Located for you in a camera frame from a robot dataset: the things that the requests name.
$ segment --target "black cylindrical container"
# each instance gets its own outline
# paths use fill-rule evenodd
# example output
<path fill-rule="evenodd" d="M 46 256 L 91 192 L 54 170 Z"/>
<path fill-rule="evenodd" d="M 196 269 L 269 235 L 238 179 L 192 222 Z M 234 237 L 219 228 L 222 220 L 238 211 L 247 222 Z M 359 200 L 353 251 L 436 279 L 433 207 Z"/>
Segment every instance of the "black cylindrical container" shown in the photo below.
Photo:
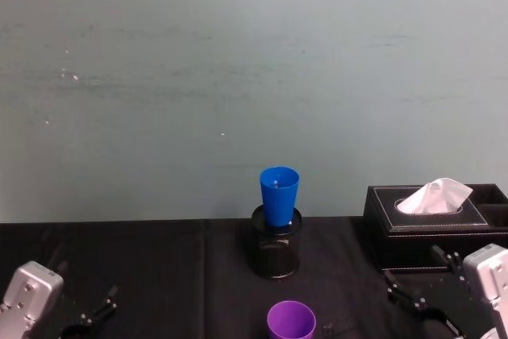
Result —
<path fill-rule="evenodd" d="M 282 279 L 296 273 L 300 266 L 301 228 L 302 215 L 296 208 L 290 224 L 275 228 L 265 224 L 263 206 L 258 206 L 251 217 L 253 270 L 269 279 Z"/>

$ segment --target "table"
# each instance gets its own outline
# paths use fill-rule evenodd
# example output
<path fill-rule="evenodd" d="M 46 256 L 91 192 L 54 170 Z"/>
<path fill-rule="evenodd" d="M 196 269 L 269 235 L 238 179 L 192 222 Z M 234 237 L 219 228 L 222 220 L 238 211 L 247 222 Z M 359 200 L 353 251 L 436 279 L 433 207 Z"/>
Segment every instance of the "table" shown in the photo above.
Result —
<path fill-rule="evenodd" d="M 119 311 L 99 339 L 264 339 L 267 311 L 284 299 L 314 310 L 316 339 L 330 324 L 338 339 L 451 337 L 387 301 L 383 277 L 362 245 L 360 218 L 305 218 L 301 267 L 282 281 L 251 271 L 241 245 L 244 224 L 248 220 L 0 225 L 0 290 L 19 265 L 55 257 L 55 249 L 44 248 L 53 237 L 58 256 L 69 262 L 70 298 L 91 306 L 97 296 L 90 291 L 111 282 L 120 289 Z"/>

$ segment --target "pale green wall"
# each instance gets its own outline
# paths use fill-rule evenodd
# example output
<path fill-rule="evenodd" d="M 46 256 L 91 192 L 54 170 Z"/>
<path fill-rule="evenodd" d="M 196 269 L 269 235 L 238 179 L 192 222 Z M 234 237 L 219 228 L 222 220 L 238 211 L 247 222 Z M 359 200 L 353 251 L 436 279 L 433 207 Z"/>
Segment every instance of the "pale green wall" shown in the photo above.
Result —
<path fill-rule="evenodd" d="M 273 164 L 306 215 L 508 191 L 507 106 L 508 0 L 0 0 L 0 214 L 248 216 Z"/>

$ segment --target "black leather tissue box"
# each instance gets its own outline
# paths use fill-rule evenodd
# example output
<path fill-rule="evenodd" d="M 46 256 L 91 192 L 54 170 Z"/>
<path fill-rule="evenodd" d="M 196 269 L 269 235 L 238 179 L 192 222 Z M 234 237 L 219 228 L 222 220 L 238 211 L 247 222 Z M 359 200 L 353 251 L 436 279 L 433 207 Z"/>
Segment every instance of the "black leather tissue box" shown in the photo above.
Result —
<path fill-rule="evenodd" d="M 421 186 L 369 187 L 364 224 L 379 269 L 444 270 L 431 247 L 462 257 L 495 243 L 508 247 L 508 198 L 495 184 L 468 184 L 473 192 L 453 214 L 410 215 L 397 205 Z"/>

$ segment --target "tissue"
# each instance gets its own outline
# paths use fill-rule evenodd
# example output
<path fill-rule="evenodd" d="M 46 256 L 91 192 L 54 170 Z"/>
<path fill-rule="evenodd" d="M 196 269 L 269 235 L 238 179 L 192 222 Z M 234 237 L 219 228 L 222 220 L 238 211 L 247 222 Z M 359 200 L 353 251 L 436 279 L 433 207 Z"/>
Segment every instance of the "tissue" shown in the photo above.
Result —
<path fill-rule="evenodd" d="M 450 178 L 427 183 L 397 205 L 404 214 L 452 214 L 472 193 L 472 189 Z"/>

